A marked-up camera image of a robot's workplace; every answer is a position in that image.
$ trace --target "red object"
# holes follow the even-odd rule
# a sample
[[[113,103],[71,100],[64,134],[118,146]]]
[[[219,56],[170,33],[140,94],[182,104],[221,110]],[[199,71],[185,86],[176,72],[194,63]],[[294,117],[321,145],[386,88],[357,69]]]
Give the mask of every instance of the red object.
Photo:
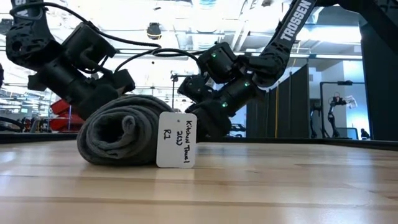
[[[58,100],[51,105],[52,112],[59,119],[52,119],[49,121],[51,130],[59,131],[61,133],[75,133],[78,132],[85,122],[77,114],[72,113],[69,117],[70,105],[64,100]]]

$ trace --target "wood grain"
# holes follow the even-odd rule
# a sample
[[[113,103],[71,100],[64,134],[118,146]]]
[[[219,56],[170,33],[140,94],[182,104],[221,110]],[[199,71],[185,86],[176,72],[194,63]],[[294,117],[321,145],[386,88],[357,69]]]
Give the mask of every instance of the wood grain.
[[[75,141],[0,145],[0,223],[396,223],[398,153],[201,144],[194,169],[98,167]]]

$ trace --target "white ceiling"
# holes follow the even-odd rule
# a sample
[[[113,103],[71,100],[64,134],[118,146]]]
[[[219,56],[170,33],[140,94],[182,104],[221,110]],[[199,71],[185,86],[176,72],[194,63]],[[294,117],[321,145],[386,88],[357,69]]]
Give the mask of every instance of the white ceiling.
[[[269,41],[280,18],[286,12],[289,1],[274,0],[270,6],[262,7],[257,0],[193,0],[187,1],[154,1],[154,0],[45,0],[55,2],[78,12],[91,20],[103,32],[111,35],[141,42],[155,42],[163,47],[185,50],[199,50],[211,46],[214,41],[227,42],[235,51],[247,49],[261,50]],[[11,0],[0,0],[0,18],[11,9]],[[319,20],[304,29],[301,40],[294,53],[315,54],[354,54],[360,40],[359,29],[353,24],[356,16],[341,14],[334,16],[339,25],[329,22],[328,16],[342,13],[338,8],[319,10]],[[58,9],[50,8],[47,13],[49,27],[54,37],[62,42],[80,22],[73,16]],[[150,40],[146,28],[150,22],[159,22],[162,29],[160,40]],[[127,45],[113,40],[109,42],[118,49],[144,49],[140,46]],[[0,46],[4,46],[4,36],[0,36]],[[108,60],[106,67],[112,69],[124,60],[122,55]],[[26,83],[27,75],[33,72],[8,62],[4,52],[0,52],[0,61],[8,83]],[[170,71],[178,73],[195,73],[196,65],[191,60],[136,60],[126,65],[133,79],[139,86],[171,86]]]

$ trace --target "white label tag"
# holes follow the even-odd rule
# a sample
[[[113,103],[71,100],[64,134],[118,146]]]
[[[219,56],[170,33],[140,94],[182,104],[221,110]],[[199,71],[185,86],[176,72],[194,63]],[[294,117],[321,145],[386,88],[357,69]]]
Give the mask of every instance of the white label tag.
[[[156,164],[161,168],[192,168],[197,147],[197,117],[163,112],[157,132]]]

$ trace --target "rolled towel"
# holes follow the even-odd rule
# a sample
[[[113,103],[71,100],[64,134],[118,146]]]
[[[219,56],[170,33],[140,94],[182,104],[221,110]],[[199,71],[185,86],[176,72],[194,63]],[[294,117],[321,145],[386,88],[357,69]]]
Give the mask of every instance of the rolled towel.
[[[149,95],[122,96],[95,111],[81,127],[77,146],[88,162],[140,166],[156,160],[159,116],[173,109]]]

